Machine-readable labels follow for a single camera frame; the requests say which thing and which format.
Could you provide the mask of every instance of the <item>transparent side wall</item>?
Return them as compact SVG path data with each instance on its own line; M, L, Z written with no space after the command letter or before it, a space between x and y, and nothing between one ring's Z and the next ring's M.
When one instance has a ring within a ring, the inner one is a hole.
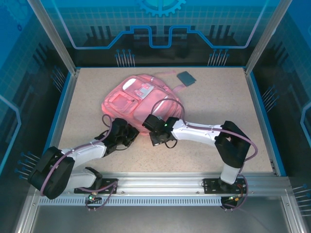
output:
M0 232L8 233L19 219L36 160L31 154L43 152L67 70L27 1L2 1L0 25Z
M311 5L294 0L253 72L292 186L311 186ZM307 192L301 210L311 209Z
M43 0L79 67L244 66L279 0Z

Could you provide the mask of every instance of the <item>blue edge trim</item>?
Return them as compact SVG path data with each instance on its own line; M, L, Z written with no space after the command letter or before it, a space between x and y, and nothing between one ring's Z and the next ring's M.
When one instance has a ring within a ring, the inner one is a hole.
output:
M49 132L49 136L48 136L47 142L46 142L45 147L44 147L44 151L46 151L46 149L50 147L52 136L54 134L56 123L57 123L57 120L58 120L58 117L59 117L59 114L60 114L60 110L61 110L61 107L63 105L63 101L64 101L65 94L66 94L66 91L67 91L67 88L68 88L70 77L71 77L71 74L69 73L67 78L66 78L66 82L65 82L65 85L64 85L64 88L63 88L62 95L61 95L61 97L59 99L59 103L58 103L58 106L57 106L57 109L56 109L56 112L55 112L55 115L54 115L54 119L53 119L53 122L52 122L52 125L51 125L51 130ZM280 153L279 153L277 145L276 145L276 140L275 140L274 135L272 133L272 129L271 129L271 125L270 125L270 122L269 122L269 119L268 119L268 115L267 115L267 113L265 111L262 99L260 97L260 92L259 92L259 89L258 89L258 86L257 86L257 83L256 83L255 76L254 76L253 72L251 72L250 77L251 77L251 80L252 80L252 82L254 84L254 89L255 89L255 92L256 92L256 97L258 98L259 106L260 106L260 109L261 109L261 112L262 112L262 115L263 115L263 119L264 119L264 122L265 122L267 130L268 130L268 134L269 134L269 137L270 137L270 140L271 140L273 151L275 153L277 166L278 166L278 168L280 170L280 176L286 176L284 165L282 163L282 159L281 159Z
M258 99L258 102L259 102L259 106L260 106L260 109L261 109L261 112L262 112L262 115L263 115L263 120L264 120L264 123L266 124L267 130L268 130L268 134L269 134L269 137L270 137L270 141L271 141L271 144L272 144L272 148L273 148L273 151L274 151L274 154L275 154L275 157L276 157L276 162L277 162L276 166L278 166L278 169L280 170L280 176L286 176L284 165L282 163L282 159L281 159L280 153L279 153L277 145L276 145L276 140L274 138L274 135L273 135L273 132L272 132L272 129L271 129L271 125L270 125L270 122L269 122L269 119L268 119L268 115L267 115L266 110L264 108L264 105L263 105L263 102L262 102L262 99L261 99L261 95L260 95L260 92L259 92L259 89L258 89L258 86L257 86L257 82L256 82L256 79L255 79L255 76L254 76L253 72L251 72L250 76L251 76L251 79L252 79L252 82L253 82L253 85L254 85L254 89L255 89L255 92L256 92L256 96L257 96L257 99Z

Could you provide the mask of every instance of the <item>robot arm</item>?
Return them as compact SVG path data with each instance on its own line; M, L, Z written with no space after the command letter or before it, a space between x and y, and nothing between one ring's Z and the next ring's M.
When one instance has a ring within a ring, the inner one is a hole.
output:
M225 185L232 185L235 182L250 147L250 144L241 138L221 132L226 130L248 138L231 121L226 121L223 125L189 122L185 124L183 120L175 117L170 117L165 122L154 115L149 115L143 126L151 131L150 138L154 146L171 140L191 140L216 147L225 163L220 175L220 180Z
M109 155L116 150L118 145L129 147L138 134L138 130L127 124L124 119L115 119L112 122L110 134L102 142L93 144L95 141L101 140L104 133L95 137L95 140L91 141L88 146L74 150L73 153L60 162L49 178L43 194L49 199L54 199L65 190L73 188L100 188L102 176L99 172L90 167L83 170L75 169L88 161ZM48 148L30 173L28 182L40 190L51 167L70 150L72 149Z

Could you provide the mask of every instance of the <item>speckled tabletop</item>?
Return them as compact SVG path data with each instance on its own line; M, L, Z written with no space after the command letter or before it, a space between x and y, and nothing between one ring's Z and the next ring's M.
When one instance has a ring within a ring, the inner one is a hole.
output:
M101 103L125 78L172 70L177 73L188 71L197 80L178 93L186 108L186 120L209 125L233 121L259 149L258 155L245 164L243 171L272 171L242 68L82 68L59 148L72 148L89 142L106 130L101 120ZM171 88L181 84L175 74L158 77ZM179 141L173 149L165 145L153 147L149 136L143 135L139 135L127 150L116 151L85 165L100 172L220 172L223 168L214 147L193 141Z

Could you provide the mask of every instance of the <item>gear logo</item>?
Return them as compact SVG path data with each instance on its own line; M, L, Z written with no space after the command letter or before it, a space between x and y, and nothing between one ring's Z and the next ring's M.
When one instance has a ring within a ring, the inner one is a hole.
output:
M19 24L27 18L28 3L26 0L0 0L0 7L6 7L12 18Z
M136 0L141 10L151 13L152 16L175 14L175 10L181 9L181 4L186 3L185 0Z

